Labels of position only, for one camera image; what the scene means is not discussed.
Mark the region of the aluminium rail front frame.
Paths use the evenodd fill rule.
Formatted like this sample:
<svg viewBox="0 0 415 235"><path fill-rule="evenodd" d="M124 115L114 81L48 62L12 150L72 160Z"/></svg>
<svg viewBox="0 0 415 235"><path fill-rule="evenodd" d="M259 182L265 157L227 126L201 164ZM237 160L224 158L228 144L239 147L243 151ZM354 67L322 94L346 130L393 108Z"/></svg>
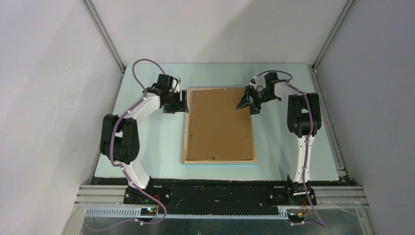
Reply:
<svg viewBox="0 0 415 235"><path fill-rule="evenodd" d="M91 215L96 217L140 217L140 209L144 207L143 205L123 203L126 188L117 185L81 185L62 234L80 234L87 209L92 209ZM318 203L316 209L333 209L342 212L353 209L362 234L379 233L362 186L314 186L313 188Z"/></svg>

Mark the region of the right aluminium corner post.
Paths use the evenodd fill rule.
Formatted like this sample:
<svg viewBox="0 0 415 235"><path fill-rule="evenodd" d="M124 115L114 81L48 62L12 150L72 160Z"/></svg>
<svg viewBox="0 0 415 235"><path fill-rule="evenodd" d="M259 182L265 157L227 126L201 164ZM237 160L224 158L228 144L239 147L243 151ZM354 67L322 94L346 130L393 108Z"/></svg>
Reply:
<svg viewBox="0 0 415 235"><path fill-rule="evenodd" d="M334 25L332 26L326 40L323 43L322 48L320 49L316 59L314 60L312 64L312 68L316 70L318 66L321 64L325 54L329 50L333 40L335 39L337 33L339 32L341 26L343 25L344 21L346 20L347 16L349 15L349 12L353 8L356 0L347 0L344 4L344 6L341 9L341 12L339 16L337 17Z"/></svg>

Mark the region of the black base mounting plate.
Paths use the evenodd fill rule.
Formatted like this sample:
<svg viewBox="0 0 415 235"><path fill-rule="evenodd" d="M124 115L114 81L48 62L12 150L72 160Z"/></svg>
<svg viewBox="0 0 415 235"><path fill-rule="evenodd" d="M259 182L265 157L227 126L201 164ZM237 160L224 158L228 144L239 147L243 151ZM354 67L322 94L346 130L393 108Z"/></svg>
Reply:
<svg viewBox="0 0 415 235"><path fill-rule="evenodd" d="M288 181L151 179L145 189L128 186L123 203L155 205L160 214L278 215L278 206L315 206L314 190Z"/></svg>

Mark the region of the aluminium corner post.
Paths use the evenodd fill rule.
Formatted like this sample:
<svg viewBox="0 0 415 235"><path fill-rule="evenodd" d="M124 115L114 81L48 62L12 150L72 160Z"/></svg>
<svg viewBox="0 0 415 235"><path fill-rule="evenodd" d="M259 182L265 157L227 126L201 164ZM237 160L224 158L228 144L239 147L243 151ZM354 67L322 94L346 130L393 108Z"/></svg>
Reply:
<svg viewBox="0 0 415 235"><path fill-rule="evenodd" d="M316 70L318 66L321 64L325 54L329 50L333 40L335 39L337 33L339 32L341 26L343 25L344 21L346 20L347 16L349 15L349 12L353 8L356 0L347 0L344 4L344 6L341 9L341 12L339 16L337 17L334 25L332 26L326 40L323 43L322 48L320 49L316 59L314 60L312 64L312 68Z"/></svg>
<svg viewBox="0 0 415 235"><path fill-rule="evenodd" d="M105 46L109 50L109 53L112 56L113 60L115 61L117 67L122 73L124 73L126 66L122 62L122 59L116 49L116 46L113 40L111 39L111 36L109 32L107 31L105 24L102 21L94 2L92 0L81 0L81 2L83 3L88 15L90 16L93 24L95 25L98 31L98 34L100 35Z"/></svg>

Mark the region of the left aluminium corner post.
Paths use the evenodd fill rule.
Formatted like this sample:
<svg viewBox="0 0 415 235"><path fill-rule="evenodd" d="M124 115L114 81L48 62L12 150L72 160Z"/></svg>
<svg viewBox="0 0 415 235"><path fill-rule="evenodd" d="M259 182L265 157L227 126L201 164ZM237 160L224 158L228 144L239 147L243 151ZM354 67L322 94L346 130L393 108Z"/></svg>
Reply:
<svg viewBox="0 0 415 235"><path fill-rule="evenodd" d="M109 53L112 56L113 60L115 61L117 67L122 73L124 73L126 66L122 62L122 59L116 49L116 46L113 40L111 39L111 36L109 32L107 31L105 24L102 21L94 2L92 0L81 0L81 2L83 3L88 15L90 16L93 24L95 25L98 31L98 34L100 35L105 46L109 50Z"/></svg>

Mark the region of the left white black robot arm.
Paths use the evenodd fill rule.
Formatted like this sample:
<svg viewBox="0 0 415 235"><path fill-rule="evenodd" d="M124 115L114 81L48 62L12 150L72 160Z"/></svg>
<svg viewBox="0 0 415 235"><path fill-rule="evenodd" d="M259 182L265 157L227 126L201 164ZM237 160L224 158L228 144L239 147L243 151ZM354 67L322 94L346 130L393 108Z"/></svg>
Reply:
<svg viewBox="0 0 415 235"><path fill-rule="evenodd" d="M128 184L138 188L136 198L143 204L154 200L155 191L147 186L150 176L137 160L140 143L138 127L155 111L165 114L188 112L186 90L180 89L181 80L160 74L151 87L144 89L139 99L119 115L107 114L103 118L100 153L115 167L120 167Z"/></svg>

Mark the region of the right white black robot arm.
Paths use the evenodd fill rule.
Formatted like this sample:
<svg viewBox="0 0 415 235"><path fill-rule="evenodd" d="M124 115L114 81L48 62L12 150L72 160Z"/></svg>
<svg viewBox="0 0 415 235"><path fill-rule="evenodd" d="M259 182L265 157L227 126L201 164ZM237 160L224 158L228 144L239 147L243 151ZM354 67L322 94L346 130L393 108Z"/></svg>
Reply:
<svg viewBox="0 0 415 235"><path fill-rule="evenodd" d="M296 205L311 192L311 148L322 126L320 99L317 93L306 93L292 85L291 74L287 79L280 79L280 73L279 70L266 70L254 76L235 108L247 108L251 115L257 115L263 103L287 101L287 128L296 137L298 153L296 163L287 176L284 197L289 204Z"/></svg>

